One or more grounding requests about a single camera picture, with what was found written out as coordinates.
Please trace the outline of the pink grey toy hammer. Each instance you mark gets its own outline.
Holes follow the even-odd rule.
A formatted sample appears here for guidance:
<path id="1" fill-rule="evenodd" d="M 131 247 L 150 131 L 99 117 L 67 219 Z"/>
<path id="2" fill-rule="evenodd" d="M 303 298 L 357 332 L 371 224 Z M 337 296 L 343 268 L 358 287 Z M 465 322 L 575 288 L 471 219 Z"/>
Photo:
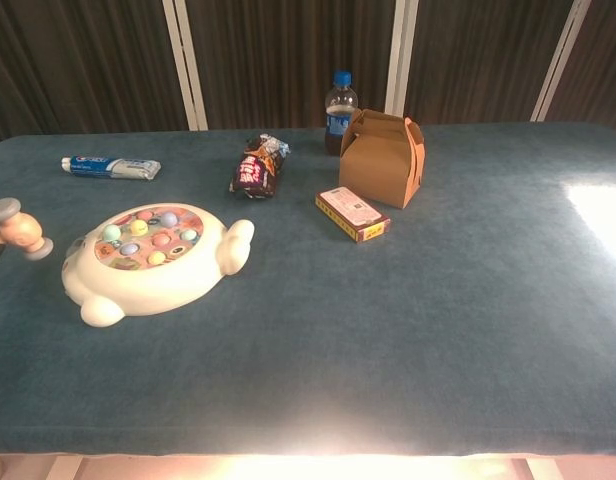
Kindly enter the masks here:
<path id="1" fill-rule="evenodd" d="M 53 241 L 43 236 L 40 223 L 21 211 L 21 202 L 13 197 L 0 199 L 0 244 L 22 249 L 30 261 L 47 257 L 53 250 Z"/>

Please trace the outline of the white whack-a-mole toy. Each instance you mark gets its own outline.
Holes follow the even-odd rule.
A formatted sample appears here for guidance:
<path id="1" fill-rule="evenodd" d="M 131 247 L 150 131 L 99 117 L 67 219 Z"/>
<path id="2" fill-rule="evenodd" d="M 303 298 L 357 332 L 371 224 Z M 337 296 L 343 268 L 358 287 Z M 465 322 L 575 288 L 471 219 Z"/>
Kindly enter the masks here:
<path id="1" fill-rule="evenodd" d="M 137 206 L 76 240 L 61 272 L 82 320 L 108 327 L 127 316 L 164 313 L 208 293 L 246 264 L 255 226 L 226 226 L 183 203 Z"/>

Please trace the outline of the blue white toothpaste tube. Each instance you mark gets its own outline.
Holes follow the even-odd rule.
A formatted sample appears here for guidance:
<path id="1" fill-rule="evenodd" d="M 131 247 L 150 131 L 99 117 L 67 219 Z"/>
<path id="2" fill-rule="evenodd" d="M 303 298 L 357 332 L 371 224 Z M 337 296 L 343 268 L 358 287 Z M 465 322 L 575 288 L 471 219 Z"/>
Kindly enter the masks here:
<path id="1" fill-rule="evenodd" d="M 151 181 L 160 172 L 161 163 L 155 160 L 70 156 L 61 159 L 61 168 L 79 177 Z"/>

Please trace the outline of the dark brown curtain panel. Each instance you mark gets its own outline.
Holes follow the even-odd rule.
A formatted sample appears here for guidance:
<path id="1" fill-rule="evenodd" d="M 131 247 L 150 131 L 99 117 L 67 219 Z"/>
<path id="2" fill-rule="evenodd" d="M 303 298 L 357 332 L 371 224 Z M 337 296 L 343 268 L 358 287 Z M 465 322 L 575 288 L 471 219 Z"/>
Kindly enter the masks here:
<path id="1" fill-rule="evenodd" d="M 419 125 L 525 122 L 573 0 L 419 0 L 404 106 Z"/>
<path id="2" fill-rule="evenodd" d="M 186 0 L 211 129 L 326 124 L 333 75 L 385 106 L 395 0 Z"/>
<path id="3" fill-rule="evenodd" d="M 162 0 L 0 0 L 0 142 L 187 127 Z"/>
<path id="4" fill-rule="evenodd" d="M 616 130 L 616 0 L 591 0 L 546 119 Z"/>

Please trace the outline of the dark brown snack bag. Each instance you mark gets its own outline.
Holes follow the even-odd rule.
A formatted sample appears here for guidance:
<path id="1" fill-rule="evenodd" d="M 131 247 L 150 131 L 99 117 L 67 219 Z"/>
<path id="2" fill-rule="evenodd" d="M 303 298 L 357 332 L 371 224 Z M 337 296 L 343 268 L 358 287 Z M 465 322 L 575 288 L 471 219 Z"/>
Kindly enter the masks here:
<path id="1" fill-rule="evenodd" d="M 251 199 L 272 198 L 290 146 L 268 134 L 252 138 L 243 151 L 229 184 L 229 191 Z"/>

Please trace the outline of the small red yellow box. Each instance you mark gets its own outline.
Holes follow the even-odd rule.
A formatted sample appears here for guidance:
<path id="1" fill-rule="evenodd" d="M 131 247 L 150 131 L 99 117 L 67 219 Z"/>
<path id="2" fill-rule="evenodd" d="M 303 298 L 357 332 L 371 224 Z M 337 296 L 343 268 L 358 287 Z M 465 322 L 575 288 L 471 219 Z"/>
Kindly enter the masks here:
<path id="1" fill-rule="evenodd" d="M 315 204 L 356 243 L 379 237 L 387 233 L 391 226 L 387 216 L 347 187 L 340 186 L 318 193 Z"/>

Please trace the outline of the cola bottle blue cap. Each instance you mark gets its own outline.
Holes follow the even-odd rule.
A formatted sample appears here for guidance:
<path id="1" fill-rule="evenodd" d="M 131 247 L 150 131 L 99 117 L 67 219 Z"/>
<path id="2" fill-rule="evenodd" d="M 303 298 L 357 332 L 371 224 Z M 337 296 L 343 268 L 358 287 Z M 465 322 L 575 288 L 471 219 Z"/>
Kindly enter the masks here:
<path id="1" fill-rule="evenodd" d="M 340 155 L 343 136 L 357 108 L 358 96 L 352 89 L 352 74 L 344 70 L 336 71 L 333 75 L 333 87 L 325 99 L 324 141 L 329 155 Z"/>

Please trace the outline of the brown cardboard gable box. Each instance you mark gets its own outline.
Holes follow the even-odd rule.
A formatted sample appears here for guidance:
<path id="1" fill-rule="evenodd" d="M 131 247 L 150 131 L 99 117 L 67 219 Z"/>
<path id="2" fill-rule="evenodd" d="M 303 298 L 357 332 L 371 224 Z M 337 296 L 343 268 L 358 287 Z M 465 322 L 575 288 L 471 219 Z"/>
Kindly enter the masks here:
<path id="1" fill-rule="evenodd" d="M 339 184 L 360 197 L 404 209 L 421 187 L 425 165 L 419 125 L 370 109 L 357 109 L 344 133 Z"/>

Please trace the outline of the white frame post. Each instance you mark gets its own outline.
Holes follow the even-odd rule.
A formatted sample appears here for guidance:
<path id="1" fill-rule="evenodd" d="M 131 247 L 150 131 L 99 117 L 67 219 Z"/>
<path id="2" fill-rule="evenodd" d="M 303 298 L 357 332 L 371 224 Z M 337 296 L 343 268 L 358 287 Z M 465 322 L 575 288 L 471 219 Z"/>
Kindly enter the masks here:
<path id="1" fill-rule="evenodd" d="M 207 131 L 209 126 L 186 0 L 162 0 L 162 7 L 188 128 Z"/>
<path id="2" fill-rule="evenodd" d="M 531 122 L 543 122 L 546 119 L 591 3 L 592 0 L 572 0 L 571 8 L 530 116 Z"/>
<path id="3" fill-rule="evenodd" d="M 404 114 L 419 0 L 395 0 L 384 112 Z"/>

